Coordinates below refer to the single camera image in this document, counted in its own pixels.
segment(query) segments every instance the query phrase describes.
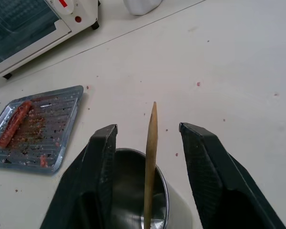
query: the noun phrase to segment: stainless steel bowl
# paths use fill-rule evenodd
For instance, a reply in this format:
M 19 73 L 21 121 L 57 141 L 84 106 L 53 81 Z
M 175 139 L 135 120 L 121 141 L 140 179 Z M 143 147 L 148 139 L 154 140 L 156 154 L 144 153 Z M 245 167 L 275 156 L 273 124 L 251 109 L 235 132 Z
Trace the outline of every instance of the stainless steel bowl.
M 144 179 L 145 155 L 134 149 L 117 149 L 113 173 L 112 227 L 114 229 L 144 228 Z M 163 174 L 157 167 L 151 229 L 166 229 L 168 213 L 168 190 Z

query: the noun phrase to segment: oven foot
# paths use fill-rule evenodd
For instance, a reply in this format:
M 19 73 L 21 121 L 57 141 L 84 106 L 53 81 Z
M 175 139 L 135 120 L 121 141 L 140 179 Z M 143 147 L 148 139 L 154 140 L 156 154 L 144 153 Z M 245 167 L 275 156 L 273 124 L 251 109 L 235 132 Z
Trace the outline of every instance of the oven foot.
M 96 30 L 97 28 L 99 28 L 99 23 L 96 21 L 92 26 L 91 26 L 91 28 L 93 29 L 93 30 Z
M 5 79 L 9 79 L 9 78 L 11 78 L 13 75 L 11 74 L 11 73 L 8 73 L 8 74 L 6 74 L 3 78 L 5 78 Z

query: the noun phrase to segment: wooden stick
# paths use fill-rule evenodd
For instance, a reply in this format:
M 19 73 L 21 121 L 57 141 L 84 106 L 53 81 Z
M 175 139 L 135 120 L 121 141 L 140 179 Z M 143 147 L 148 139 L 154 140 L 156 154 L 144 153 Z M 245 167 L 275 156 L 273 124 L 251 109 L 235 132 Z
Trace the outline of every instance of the wooden stick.
M 153 103 L 151 119 L 148 126 L 146 160 L 145 160 L 145 190 L 144 190 L 144 229 L 151 228 L 153 183 L 156 169 L 158 144 L 157 104 Z

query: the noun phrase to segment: red speck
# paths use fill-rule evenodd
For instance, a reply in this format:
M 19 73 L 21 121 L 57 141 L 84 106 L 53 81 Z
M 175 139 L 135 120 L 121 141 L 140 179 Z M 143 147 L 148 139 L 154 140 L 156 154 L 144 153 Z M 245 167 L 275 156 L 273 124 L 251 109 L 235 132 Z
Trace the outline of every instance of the red speck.
M 46 156 L 45 155 L 41 155 L 40 156 L 40 167 L 41 168 L 47 168 L 48 167 L 48 162 L 46 160 Z

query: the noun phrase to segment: metal tray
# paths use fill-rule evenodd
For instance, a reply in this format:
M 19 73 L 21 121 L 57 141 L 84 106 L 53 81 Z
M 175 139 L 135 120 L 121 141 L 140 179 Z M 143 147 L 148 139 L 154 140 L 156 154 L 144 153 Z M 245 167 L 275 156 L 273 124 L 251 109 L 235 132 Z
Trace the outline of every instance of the metal tray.
M 0 114 L 0 137 L 20 104 L 31 100 L 32 108 L 9 145 L 0 148 L 0 167 L 55 173 L 60 168 L 82 94 L 83 87 L 75 86 L 7 104 Z

